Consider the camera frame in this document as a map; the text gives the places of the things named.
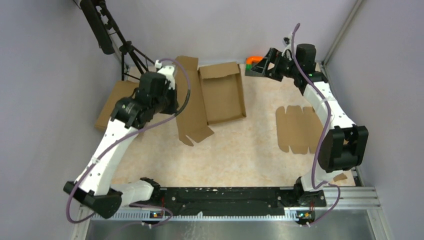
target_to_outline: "gray wall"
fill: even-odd
[[[424,1],[365,1],[329,63],[335,94],[369,130],[361,169],[396,239],[423,239]]]
[[[198,57],[201,63],[244,62],[283,38],[300,22],[298,43],[317,46],[323,60],[353,0],[109,0],[125,36],[148,56]]]
[[[1,1],[0,30],[0,239],[69,239],[62,188],[101,139],[119,64],[72,0]]]

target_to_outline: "tripod leg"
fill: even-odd
[[[121,74],[121,81],[124,80],[125,77],[125,54],[123,52],[121,52],[120,55],[120,74]]]
[[[144,65],[144,63],[140,60],[140,58],[133,52],[129,52],[129,56],[132,58],[132,60],[134,61],[135,66],[137,67],[138,71],[140,72],[140,74],[144,74],[145,71],[143,71],[142,67],[145,70],[148,70],[147,67]]]
[[[143,56],[143,58],[147,59],[151,64],[155,64],[155,62],[153,62],[148,56],[146,56],[144,53],[142,53],[140,50],[138,50],[136,47],[134,47],[134,50],[140,54],[141,56]]]

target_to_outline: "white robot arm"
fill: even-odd
[[[368,130],[365,126],[357,126],[343,111],[334,98],[326,76],[315,71],[316,49],[312,44],[298,44],[295,56],[302,71],[308,75],[312,86],[297,68],[292,49],[292,34],[284,38],[287,47],[283,52],[270,48],[266,56],[251,68],[252,71],[262,76],[281,82],[283,77],[293,78],[294,85],[300,93],[309,101],[324,126],[328,118],[329,104],[331,114],[326,128],[325,137],[321,139],[321,146],[316,150],[317,162],[315,167],[298,178],[294,185],[300,202],[310,202],[310,199],[302,200],[302,196],[312,196],[310,192],[319,191],[320,183],[330,182],[335,176],[343,171],[350,170],[362,163],[365,146],[368,140]]]
[[[75,181],[65,184],[63,190],[66,193],[71,194],[76,188],[73,197],[106,219],[121,206],[151,198],[155,183],[150,179],[142,178],[128,184],[111,184],[111,181],[128,146],[153,115],[177,111],[174,71],[175,68],[168,65],[157,72],[146,72],[140,78],[139,87],[134,90],[134,98],[124,97],[116,103],[97,150],[83,173]]]

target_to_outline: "cardboard box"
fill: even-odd
[[[294,154],[315,153],[323,125],[312,107],[279,107],[275,112],[278,147]]]
[[[190,78],[191,95],[185,110],[176,117],[178,137],[188,146],[194,146],[190,137],[200,143],[214,132],[211,124],[228,122],[246,117],[241,71],[236,62],[201,66],[199,59],[178,56]],[[178,103],[181,106],[187,94],[187,81],[177,68]]]
[[[246,117],[242,75],[236,62],[199,67],[208,124]]]
[[[131,96],[131,94],[133,94],[134,89],[138,86],[139,84],[137,82],[117,81],[112,89],[112,93],[104,104],[103,109],[101,110],[100,115],[98,116],[97,121],[94,124],[94,127],[101,131],[106,130],[109,118],[111,117],[112,111],[115,108],[115,104],[121,98]]]

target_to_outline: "cardboard blank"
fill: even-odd
[[[285,153],[315,153],[323,126],[312,107],[279,107],[275,112],[278,147]]]
[[[196,57],[178,56],[176,60],[184,67],[190,81],[190,99],[185,109],[176,117],[178,127],[178,138],[188,146],[194,146],[190,137],[196,143],[200,143],[207,137],[214,134],[208,127],[206,118],[204,97],[198,75],[198,61]],[[183,71],[177,66],[175,75],[177,85],[177,100],[181,107],[186,99],[188,91],[187,80]]]

